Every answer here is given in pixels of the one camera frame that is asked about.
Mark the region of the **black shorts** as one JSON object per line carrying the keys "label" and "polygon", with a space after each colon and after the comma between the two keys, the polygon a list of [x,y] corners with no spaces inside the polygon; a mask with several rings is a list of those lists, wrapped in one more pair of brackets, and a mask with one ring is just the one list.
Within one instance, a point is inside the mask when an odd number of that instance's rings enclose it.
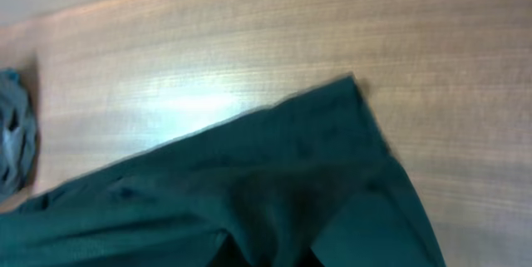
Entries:
{"label": "black shorts", "polygon": [[1,217],[4,266],[442,266],[353,77],[71,180]]}

